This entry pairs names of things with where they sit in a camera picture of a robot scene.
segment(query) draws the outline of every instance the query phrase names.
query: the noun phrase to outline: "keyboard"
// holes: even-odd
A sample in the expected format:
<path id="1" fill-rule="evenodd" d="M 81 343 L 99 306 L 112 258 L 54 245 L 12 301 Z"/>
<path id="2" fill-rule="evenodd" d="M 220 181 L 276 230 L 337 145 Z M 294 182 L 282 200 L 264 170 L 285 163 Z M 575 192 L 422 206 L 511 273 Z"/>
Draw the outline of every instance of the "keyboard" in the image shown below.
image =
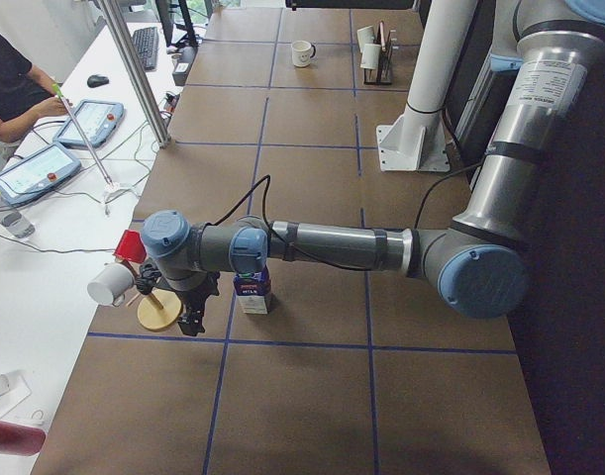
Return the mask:
<path id="1" fill-rule="evenodd" d="M 156 27 L 146 27 L 133 31 L 133 45 L 137 50 L 144 70 L 156 68 L 156 55 L 159 45 L 159 34 Z"/>

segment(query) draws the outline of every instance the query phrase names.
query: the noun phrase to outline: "person's hand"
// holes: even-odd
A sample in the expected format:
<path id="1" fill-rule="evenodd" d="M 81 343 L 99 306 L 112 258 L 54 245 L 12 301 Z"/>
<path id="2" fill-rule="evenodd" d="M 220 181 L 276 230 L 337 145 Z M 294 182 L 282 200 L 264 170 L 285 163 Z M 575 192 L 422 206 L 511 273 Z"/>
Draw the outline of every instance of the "person's hand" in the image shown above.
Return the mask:
<path id="1" fill-rule="evenodd" d="M 43 102 L 39 102 L 32 109 L 38 113 L 39 118 L 51 116 L 63 116 L 66 114 L 66 108 L 58 97 L 49 97 Z"/>

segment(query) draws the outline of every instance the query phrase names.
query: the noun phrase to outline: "tablet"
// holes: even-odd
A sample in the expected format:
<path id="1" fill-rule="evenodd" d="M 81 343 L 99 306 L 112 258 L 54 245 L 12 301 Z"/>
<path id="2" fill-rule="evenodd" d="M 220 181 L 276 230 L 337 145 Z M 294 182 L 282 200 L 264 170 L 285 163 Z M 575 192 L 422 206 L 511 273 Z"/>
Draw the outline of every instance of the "tablet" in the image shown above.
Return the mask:
<path id="1" fill-rule="evenodd" d="M 115 131 L 124 115 L 124 105 L 119 102 L 84 99 L 75 107 L 75 119 L 93 147 L 101 146 Z M 54 142 L 69 148 L 86 148 L 77 127 L 69 118 L 53 137 Z"/>
<path id="2" fill-rule="evenodd" d="M 73 176 L 80 160 L 54 143 L 0 172 L 0 194 L 12 206 L 40 198 Z"/>

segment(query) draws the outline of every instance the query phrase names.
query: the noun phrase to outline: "person's arm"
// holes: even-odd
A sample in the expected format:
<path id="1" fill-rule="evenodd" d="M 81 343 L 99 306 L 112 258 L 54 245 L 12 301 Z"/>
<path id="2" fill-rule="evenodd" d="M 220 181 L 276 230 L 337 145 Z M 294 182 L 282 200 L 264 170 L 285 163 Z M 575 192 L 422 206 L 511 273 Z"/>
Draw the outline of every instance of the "person's arm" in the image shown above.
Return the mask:
<path id="1" fill-rule="evenodd" d="M 0 119 L 0 141 L 5 143 L 15 142 L 21 139 L 38 119 L 64 114 L 66 114 L 66 109 L 62 102 L 57 97 L 49 97 L 14 119 L 6 122 Z"/>
<path id="2" fill-rule="evenodd" d="M 35 64 L 32 64 L 32 68 L 29 70 L 29 72 L 26 74 L 27 77 L 29 77 L 32 81 L 34 81 L 36 84 L 38 84 L 39 86 L 41 86 L 43 89 L 45 89 L 47 92 L 49 92 L 49 94 L 53 95 L 53 79 L 51 79 L 51 77 L 46 74 L 42 69 L 40 69 L 39 67 L 37 67 Z"/>

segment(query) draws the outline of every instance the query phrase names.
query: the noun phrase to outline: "white cup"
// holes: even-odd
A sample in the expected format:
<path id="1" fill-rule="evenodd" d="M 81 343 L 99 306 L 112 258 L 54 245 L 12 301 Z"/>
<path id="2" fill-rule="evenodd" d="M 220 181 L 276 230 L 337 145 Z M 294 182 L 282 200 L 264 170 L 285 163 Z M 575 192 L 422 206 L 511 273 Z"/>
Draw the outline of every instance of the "white cup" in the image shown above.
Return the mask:
<path id="1" fill-rule="evenodd" d="M 88 283 L 86 291 L 100 305 L 119 307 L 124 302 L 124 293 L 134 285 L 133 272 L 124 264 L 113 262 Z"/>
<path id="2" fill-rule="evenodd" d="M 296 67 L 306 67 L 311 63 L 311 58 L 315 56 L 315 45 L 298 40 L 291 44 L 291 60 Z"/>
<path id="3" fill-rule="evenodd" d="M 379 67 L 379 55 L 381 54 L 381 45 L 368 43 L 363 47 L 361 55 L 361 64 L 359 67 L 363 69 L 376 69 Z"/>
<path id="4" fill-rule="evenodd" d="M 359 52 L 363 53 L 365 45 L 374 43 L 374 28 L 363 27 L 357 30 L 357 42 L 359 43 Z"/>

